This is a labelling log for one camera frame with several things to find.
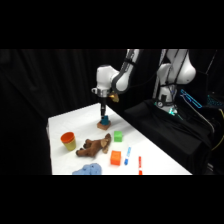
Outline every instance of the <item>red marker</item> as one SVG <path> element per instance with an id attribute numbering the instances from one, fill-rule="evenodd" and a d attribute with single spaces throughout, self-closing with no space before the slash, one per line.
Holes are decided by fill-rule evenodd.
<path id="1" fill-rule="evenodd" d="M 140 156 L 139 157 L 139 175 L 142 176 L 143 173 L 142 173 L 142 157 Z"/>

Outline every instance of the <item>orange block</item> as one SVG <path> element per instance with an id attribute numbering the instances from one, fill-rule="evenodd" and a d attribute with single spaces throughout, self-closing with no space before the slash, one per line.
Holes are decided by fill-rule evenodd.
<path id="1" fill-rule="evenodd" d="M 112 165 L 121 165 L 121 152 L 112 151 L 110 162 Z"/>

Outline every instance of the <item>cube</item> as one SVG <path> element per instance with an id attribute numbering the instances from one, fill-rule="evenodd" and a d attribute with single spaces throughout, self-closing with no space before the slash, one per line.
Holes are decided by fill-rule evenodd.
<path id="1" fill-rule="evenodd" d="M 115 142 L 122 142 L 123 134 L 121 131 L 115 131 L 114 132 L 114 141 Z"/>
<path id="2" fill-rule="evenodd" d="M 121 165 L 121 152 L 112 151 L 110 163 L 112 165 L 120 166 Z"/>

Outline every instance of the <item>brown plush toy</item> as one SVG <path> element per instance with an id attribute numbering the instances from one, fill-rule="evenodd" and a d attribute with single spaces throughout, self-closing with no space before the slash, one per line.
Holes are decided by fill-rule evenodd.
<path id="1" fill-rule="evenodd" d="M 110 142 L 110 134 L 107 134 L 105 138 L 101 140 L 91 141 L 87 139 L 83 146 L 85 149 L 81 148 L 76 152 L 76 155 L 79 157 L 95 157 L 101 149 L 103 149 L 103 153 L 107 154 Z"/>

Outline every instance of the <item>table surface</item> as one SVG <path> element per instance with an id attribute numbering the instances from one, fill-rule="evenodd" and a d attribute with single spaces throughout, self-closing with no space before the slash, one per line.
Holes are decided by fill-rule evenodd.
<path id="1" fill-rule="evenodd" d="M 72 175 L 74 171 L 92 163 L 98 163 L 102 167 L 102 175 L 138 175 L 139 156 L 142 157 L 143 175 L 191 175 L 109 107 L 106 114 L 112 123 L 107 131 L 97 128 L 100 120 L 100 104 L 49 118 L 53 175 Z M 122 143 L 113 141 L 114 131 L 123 133 Z M 95 158 L 77 157 L 76 150 L 69 152 L 61 143 L 60 138 L 66 132 L 75 134 L 76 150 L 83 147 L 86 139 L 103 139 L 107 133 L 110 133 L 112 141 L 108 154 L 100 150 Z M 129 147 L 131 147 L 131 154 L 129 163 L 125 166 L 124 161 Z M 121 151 L 121 166 L 110 164 L 112 150 Z"/>

